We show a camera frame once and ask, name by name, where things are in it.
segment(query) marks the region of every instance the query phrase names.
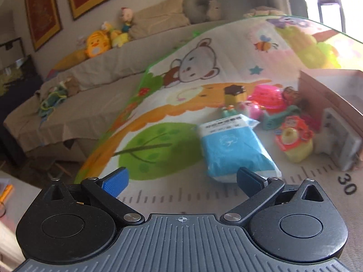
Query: gray round cushion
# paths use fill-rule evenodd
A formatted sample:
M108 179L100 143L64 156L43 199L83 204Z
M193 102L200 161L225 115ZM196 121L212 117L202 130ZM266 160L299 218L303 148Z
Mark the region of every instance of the gray round cushion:
M184 0L183 10L191 24L203 23L208 21L206 13L211 0Z

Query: cardboard box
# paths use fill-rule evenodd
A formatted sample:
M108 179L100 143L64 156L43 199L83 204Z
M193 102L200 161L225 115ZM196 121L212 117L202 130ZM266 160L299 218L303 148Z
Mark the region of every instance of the cardboard box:
M307 113L320 121L331 107L363 138L363 72L360 70L302 70L300 95L307 99ZM363 161L363 150L358 152Z

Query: bear ear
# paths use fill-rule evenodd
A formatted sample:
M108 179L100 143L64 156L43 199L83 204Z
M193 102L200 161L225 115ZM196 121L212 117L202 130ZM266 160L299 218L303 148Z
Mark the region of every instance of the bear ear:
M182 61L180 59L175 59L171 64L170 68L178 67L182 65Z
M206 47L206 46L209 46L211 44L211 42L212 42L212 39L210 39L210 38L202 39L198 43L197 48L198 47Z
M208 72L204 77L202 77L202 80L211 79L219 74L219 68L214 68L210 72Z

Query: blue package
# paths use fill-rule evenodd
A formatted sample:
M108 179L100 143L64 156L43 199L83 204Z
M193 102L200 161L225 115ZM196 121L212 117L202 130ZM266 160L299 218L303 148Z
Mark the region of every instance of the blue package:
M199 126L208 175L223 183L236 183L240 167L261 177L281 178L281 172L256 136L249 119L242 115Z

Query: colorful cartoon play mat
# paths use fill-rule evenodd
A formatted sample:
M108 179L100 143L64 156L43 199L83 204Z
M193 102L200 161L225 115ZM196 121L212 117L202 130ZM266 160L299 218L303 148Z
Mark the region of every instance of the colorful cartoon play mat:
M247 198L236 184L206 175L196 132L196 125L221 118L224 88L243 85L248 94L262 83L297 88L301 69L363 70L362 54L362 43L297 17L249 18L205 32L147 70L76 182L124 166L130 183L119 199L145 217L152 212L219 216ZM290 163L272 131L255 132L286 183L312 178L322 185L349 228L341 259L363 271L363 172L347 178L326 155ZM347 191L348 182L354 191Z

